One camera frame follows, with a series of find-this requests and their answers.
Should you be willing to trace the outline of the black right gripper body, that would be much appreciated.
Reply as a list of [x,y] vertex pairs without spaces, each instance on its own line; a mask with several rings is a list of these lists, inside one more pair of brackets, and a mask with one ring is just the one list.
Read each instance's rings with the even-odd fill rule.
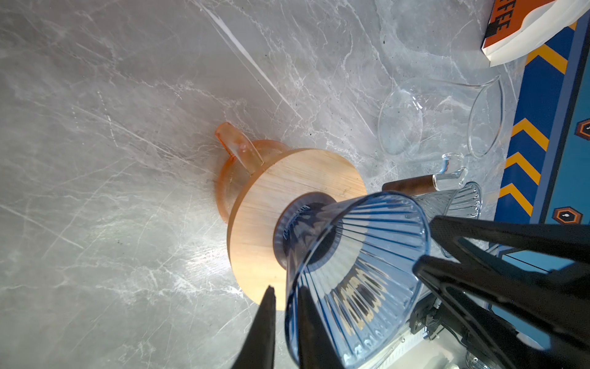
[[439,299],[428,295],[417,303],[410,318],[413,334],[427,329],[433,336],[438,327],[455,335],[467,351],[500,368],[588,368],[589,353],[553,338],[548,350],[529,346],[518,338],[507,321],[479,306],[467,295]]

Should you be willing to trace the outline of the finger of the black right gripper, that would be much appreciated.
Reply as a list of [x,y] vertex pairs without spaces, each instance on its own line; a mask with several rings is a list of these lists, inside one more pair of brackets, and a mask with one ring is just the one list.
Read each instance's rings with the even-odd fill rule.
[[513,224],[436,216],[430,222],[430,234],[447,250],[456,248],[461,238],[473,238],[589,263],[589,227],[583,224]]
[[589,353],[587,299],[430,256],[419,258],[413,273],[441,300],[476,296],[527,321],[552,339]]

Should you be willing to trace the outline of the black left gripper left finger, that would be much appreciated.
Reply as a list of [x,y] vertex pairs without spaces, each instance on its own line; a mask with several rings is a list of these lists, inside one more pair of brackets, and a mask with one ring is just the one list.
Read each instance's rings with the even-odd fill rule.
[[275,291],[273,287],[269,286],[264,293],[242,349],[232,365],[233,369],[273,369],[276,312]]

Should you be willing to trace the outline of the coffee filter paper pack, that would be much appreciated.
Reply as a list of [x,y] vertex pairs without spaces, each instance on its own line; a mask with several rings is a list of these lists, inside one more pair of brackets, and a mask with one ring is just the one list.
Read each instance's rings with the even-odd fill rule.
[[496,0],[482,41],[491,67],[529,54],[589,10],[589,0]]

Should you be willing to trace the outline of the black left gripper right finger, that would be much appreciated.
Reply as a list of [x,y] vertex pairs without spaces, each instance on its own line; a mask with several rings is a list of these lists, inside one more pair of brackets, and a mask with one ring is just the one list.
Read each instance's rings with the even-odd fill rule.
[[307,287],[297,293],[297,319],[299,368],[343,368]]

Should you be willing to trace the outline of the blue ribbed plastic dripper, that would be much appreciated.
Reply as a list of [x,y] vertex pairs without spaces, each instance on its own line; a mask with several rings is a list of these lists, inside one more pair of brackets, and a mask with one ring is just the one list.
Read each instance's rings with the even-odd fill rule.
[[409,320],[422,287],[413,266],[430,253],[431,236],[424,210],[402,193],[336,201],[311,192],[284,210],[273,249],[287,272],[290,356],[300,358],[298,292],[306,288],[340,363],[359,368],[380,359]]

